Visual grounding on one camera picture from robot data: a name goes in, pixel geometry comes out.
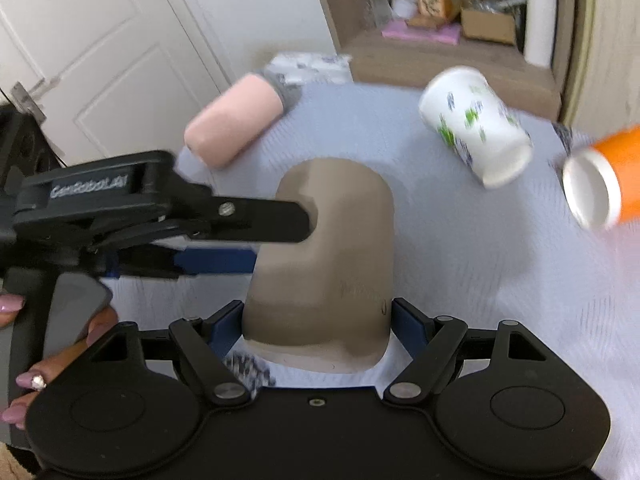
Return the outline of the taupe metal tumbler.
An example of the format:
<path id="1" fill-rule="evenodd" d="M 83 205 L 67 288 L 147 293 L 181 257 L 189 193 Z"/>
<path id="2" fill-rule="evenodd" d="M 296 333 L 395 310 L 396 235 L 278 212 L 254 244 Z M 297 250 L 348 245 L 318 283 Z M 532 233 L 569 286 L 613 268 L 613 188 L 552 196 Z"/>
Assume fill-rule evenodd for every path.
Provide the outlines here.
<path id="1" fill-rule="evenodd" d="M 308 210 L 312 232 L 298 244 L 259 249 L 243 312 L 247 347 L 311 372 L 374 367 L 390 340 L 390 187 L 359 162 L 316 158 L 288 170 L 277 196 Z"/>

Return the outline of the orange paper cup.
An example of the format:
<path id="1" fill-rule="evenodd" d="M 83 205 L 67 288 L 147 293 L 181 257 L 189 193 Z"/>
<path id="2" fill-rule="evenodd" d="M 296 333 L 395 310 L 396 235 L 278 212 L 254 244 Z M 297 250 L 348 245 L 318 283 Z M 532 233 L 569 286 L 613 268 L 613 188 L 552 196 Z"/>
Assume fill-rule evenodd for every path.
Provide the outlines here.
<path id="1" fill-rule="evenodd" d="M 639 148 L 639 126 L 633 126 L 564 162 L 567 206 L 582 228 L 608 230 L 639 219 Z"/>

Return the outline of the white floral paper cup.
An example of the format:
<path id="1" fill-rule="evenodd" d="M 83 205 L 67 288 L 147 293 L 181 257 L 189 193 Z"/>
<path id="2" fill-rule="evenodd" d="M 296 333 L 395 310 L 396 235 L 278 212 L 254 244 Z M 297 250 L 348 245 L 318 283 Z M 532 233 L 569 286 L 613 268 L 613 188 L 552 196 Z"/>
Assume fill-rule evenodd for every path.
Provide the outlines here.
<path id="1" fill-rule="evenodd" d="M 475 68 L 448 68 L 425 87 L 422 122 L 469 167 L 484 188 L 515 180 L 533 158 L 530 135 Z"/>

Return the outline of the pink bottle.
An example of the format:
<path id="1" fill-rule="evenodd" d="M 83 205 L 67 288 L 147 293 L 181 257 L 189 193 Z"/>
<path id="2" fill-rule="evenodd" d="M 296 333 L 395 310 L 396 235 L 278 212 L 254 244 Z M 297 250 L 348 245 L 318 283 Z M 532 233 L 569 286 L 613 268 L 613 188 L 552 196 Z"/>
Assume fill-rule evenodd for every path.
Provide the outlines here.
<path id="1" fill-rule="evenodd" d="M 207 167 L 227 167 L 301 96 L 302 88 L 269 70 L 246 74 L 190 121 L 184 144 Z"/>

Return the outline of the tissue pack bundle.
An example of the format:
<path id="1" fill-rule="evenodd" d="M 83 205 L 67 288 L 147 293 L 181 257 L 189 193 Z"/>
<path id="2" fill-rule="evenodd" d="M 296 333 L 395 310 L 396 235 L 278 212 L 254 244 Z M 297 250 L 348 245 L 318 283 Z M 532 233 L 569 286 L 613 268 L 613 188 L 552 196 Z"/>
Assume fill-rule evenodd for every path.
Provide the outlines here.
<path id="1" fill-rule="evenodd" d="M 350 84 L 352 71 L 348 54 L 314 52 L 280 52 L 267 65 L 266 71 L 276 75 L 284 84 Z"/>

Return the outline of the white door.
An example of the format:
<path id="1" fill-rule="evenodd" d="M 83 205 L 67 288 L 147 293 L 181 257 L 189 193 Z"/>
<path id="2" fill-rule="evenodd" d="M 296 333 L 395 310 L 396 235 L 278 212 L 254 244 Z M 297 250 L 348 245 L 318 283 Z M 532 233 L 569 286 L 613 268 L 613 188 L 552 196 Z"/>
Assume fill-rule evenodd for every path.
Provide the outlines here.
<path id="1" fill-rule="evenodd" d="M 60 77 L 39 105 L 67 165 L 183 146 L 229 79 L 184 0 L 1 0 L 1 88 Z"/>

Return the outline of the wooden shelf unit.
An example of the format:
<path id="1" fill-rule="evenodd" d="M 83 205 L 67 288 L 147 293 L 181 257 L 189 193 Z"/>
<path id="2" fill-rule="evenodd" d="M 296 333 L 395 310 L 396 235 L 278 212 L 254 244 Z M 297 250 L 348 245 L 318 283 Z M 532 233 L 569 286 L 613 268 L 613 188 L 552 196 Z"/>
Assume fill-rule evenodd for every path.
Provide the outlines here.
<path id="1" fill-rule="evenodd" d="M 514 46 L 462 38 L 455 46 L 387 39 L 368 15 L 368 0 L 320 0 L 335 47 L 352 56 L 352 76 L 371 84 L 423 88 L 442 70 L 479 70 L 510 107 L 558 119 L 570 67 L 576 0 L 559 0 L 552 64 L 526 63 Z"/>

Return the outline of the pink flat box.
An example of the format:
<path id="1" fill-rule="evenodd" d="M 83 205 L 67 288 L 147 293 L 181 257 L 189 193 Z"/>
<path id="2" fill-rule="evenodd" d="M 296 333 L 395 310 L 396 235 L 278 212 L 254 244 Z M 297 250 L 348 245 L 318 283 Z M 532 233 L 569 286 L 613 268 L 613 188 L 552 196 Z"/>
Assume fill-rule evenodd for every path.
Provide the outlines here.
<path id="1" fill-rule="evenodd" d="M 428 41 L 455 46 L 460 41 L 461 31 L 462 27 L 457 23 L 445 25 L 438 29 L 425 29 L 411 27 L 404 21 L 392 21 L 381 30 L 381 34 L 386 39 Z"/>

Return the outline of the small floral wooden box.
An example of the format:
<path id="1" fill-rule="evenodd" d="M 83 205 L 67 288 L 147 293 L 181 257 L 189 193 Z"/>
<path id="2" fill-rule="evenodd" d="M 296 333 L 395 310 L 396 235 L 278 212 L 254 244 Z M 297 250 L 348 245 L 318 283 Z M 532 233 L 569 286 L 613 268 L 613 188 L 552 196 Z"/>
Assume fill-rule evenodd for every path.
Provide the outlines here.
<path id="1" fill-rule="evenodd" d="M 416 15 L 406 23 L 410 27 L 428 30 L 451 24 L 460 13 L 460 3 L 454 0 L 416 0 Z"/>

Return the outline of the brown cardboard box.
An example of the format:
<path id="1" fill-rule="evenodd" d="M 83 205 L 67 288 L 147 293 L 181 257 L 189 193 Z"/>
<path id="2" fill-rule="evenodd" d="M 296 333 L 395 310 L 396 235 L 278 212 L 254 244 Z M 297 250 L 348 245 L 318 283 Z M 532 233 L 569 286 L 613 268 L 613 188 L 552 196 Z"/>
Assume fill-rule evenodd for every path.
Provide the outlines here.
<path id="1" fill-rule="evenodd" d="M 461 25 L 465 38 L 516 45 L 516 25 L 511 14 L 464 8 Z"/>

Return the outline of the white paper towel roll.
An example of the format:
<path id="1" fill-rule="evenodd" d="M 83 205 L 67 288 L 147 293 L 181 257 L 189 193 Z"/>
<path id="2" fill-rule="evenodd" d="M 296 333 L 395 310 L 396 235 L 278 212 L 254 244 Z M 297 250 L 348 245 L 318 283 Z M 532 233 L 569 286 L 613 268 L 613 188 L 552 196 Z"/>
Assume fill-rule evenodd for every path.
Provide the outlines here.
<path id="1" fill-rule="evenodd" d="M 550 68 L 558 0 L 527 0 L 524 58 L 528 64 Z"/>

